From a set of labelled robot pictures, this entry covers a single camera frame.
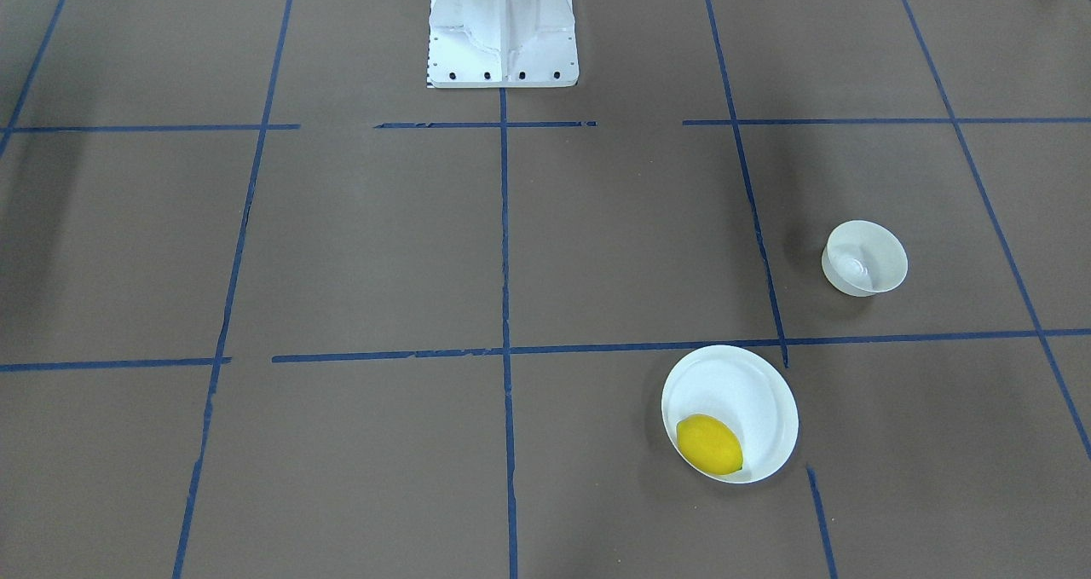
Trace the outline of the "yellow lemon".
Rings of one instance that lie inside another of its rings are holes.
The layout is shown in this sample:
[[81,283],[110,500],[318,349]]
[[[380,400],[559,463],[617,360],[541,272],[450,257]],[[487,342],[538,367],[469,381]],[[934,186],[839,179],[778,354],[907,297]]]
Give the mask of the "yellow lemon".
[[732,429],[712,415],[692,414],[675,426],[678,453],[706,474],[724,477],[744,466],[742,445]]

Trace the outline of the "white plate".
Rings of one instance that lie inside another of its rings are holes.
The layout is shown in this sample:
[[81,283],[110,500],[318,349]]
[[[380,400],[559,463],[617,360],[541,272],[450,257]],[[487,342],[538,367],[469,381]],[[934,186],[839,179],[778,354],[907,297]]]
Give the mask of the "white plate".
[[770,478],[794,454],[799,415],[794,394],[771,364],[750,350],[714,345],[679,359],[660,397],[667,438],[682,450],[679,425],[705,415],[730,429],[739,442],[739,469],[698,473],[726,484],[752,484]]

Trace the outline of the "white bowl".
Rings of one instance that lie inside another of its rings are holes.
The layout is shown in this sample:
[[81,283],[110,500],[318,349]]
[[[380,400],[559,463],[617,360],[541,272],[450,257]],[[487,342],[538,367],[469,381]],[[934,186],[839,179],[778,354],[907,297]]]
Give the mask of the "white bowl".
[[827,237],[822,269],[842,294],[870,297],[904,284],[910,264],[903,242],[886,227],[849,220],[834,227]]

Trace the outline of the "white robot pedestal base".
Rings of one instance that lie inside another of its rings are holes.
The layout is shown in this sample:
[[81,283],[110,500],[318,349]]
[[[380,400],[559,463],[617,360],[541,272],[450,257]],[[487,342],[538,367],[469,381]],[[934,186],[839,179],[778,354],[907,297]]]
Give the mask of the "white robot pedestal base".
[[425,85],[573,87],[578,80],[573,0],[430,0]]

